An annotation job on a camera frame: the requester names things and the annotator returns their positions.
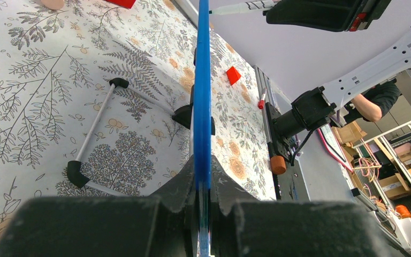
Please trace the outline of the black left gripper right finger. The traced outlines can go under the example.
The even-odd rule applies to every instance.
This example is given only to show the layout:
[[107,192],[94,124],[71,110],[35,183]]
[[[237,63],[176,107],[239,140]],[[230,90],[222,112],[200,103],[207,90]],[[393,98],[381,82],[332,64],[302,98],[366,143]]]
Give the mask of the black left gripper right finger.
[[260,201],[211,160],[215,256],[400,256],[375,219],[352,202]]

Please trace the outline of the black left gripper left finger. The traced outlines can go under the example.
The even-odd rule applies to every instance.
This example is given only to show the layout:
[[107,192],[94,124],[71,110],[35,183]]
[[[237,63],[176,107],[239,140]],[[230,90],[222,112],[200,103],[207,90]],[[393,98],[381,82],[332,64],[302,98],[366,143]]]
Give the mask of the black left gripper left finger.
[[149,196],[27,201],[0,237],[0,256],[195,256],[194,160]]

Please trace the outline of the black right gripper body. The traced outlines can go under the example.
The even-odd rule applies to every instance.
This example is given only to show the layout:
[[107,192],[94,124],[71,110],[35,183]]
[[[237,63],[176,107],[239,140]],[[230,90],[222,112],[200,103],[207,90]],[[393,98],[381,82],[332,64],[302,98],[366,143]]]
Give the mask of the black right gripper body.
[[390,0],[284,0],[265,11],[266,22],[329,32],[356,32],[379,19]]

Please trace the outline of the green whiteboard marker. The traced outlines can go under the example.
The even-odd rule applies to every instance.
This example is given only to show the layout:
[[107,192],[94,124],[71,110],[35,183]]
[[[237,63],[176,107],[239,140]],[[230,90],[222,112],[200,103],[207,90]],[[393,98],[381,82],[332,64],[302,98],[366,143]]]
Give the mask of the green whiteboard marker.
[[250,1],[238,4],[221,6],[212,10],[209,10],[209,14],[228,15],[237,13],[250,13],[258,11],[268,11],[272,9],[279,1],[266,0],[266,1]]

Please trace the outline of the blue framed whiteboard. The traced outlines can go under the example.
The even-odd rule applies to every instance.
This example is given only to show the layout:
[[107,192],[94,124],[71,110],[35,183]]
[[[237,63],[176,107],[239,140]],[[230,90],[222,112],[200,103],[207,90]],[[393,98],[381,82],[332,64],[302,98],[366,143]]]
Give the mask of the blue framed whiteboard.
[[[209,3],[199,2],[195,87],[192,90],[192,147],[194,160],[194,222],[196,255],[210,254],[211,96]],[[155,150],[150,141],[135,131],[121,133],[113,145],[96,145],[86,162],[69,161],[66,175],[73,185],[88,188],[100,197],[133,196],[152,175]]]

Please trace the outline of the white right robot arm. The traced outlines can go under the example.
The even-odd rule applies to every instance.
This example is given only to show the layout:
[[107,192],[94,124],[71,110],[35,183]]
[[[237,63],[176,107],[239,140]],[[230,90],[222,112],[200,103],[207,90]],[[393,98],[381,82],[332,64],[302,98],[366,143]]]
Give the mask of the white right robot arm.
[[[275,25],[296,25],[330,32],[355,32],[385,11],[389,1],[279,1],[264,12]],[[358,94],[411,67],[411,30],[394,45],[335,80],[301,94],[291,110],[273,116],[267,110],[273,141],[314,131]]]

